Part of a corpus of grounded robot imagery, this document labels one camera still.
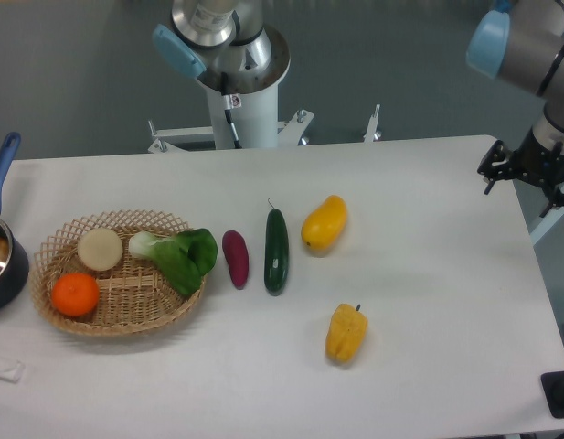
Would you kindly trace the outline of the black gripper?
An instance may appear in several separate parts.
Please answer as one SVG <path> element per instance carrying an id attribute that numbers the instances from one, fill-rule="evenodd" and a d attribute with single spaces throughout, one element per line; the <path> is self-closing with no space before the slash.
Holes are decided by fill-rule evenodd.
<path id="1" fill-rule="evenodd" d="M 484 193 L 489 194 L 498 181 L 514 179 L 517 172 L 532 185 L 544 183 L 541 189 L 548 204 L 540 217 L 546 217 L 553 209 L 564 208 L 564 144 L 558 141 L 553 145 L 559 146 L 557 151 L 543 146 L 533 130 L 527 133 L 515 152 L 502 140 L 496 140 L 477 167 L 477 173 L 486 184 Z"/>

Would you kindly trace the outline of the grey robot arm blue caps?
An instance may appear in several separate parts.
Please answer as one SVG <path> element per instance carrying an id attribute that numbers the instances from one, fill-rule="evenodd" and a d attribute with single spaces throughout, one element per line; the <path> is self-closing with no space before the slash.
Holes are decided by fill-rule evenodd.
<path id="1" fill-rule="evenodd" d="M 176 1 L 152 34 L 158 54 L 205 90 L 219 149 L 280 143 L 278 86 L 290 66 L 284 37 L 265 24 L 259 1 Z M 478 166 L 489 185 L 521 180 L 564 208 L 564 1 L 512 1 L 489 11 L 467 64 L 544 100 L 515 151 L 496 142 Z"/>

